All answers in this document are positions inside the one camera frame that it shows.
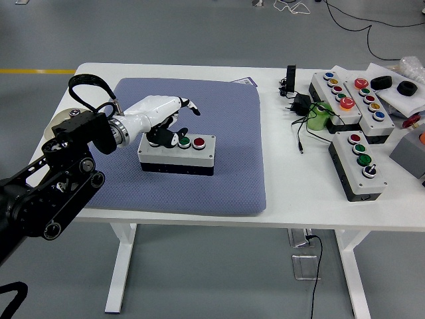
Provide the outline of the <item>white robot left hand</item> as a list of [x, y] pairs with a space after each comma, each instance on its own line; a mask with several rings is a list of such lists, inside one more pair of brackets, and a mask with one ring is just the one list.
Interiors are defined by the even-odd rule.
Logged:
[[185, 136], [186, 131], [172, 132], [172, 126], [178, 118], [181, 108], [190, 109], [195, 115], [201, 113], [190, 100], [176, 96], [147, 96], [124, 111], [124, 115], [116, 119], [124, 126], [120, 146], [126, 146], [135, 137], [144, 133], [149, 142], [173, 148]]

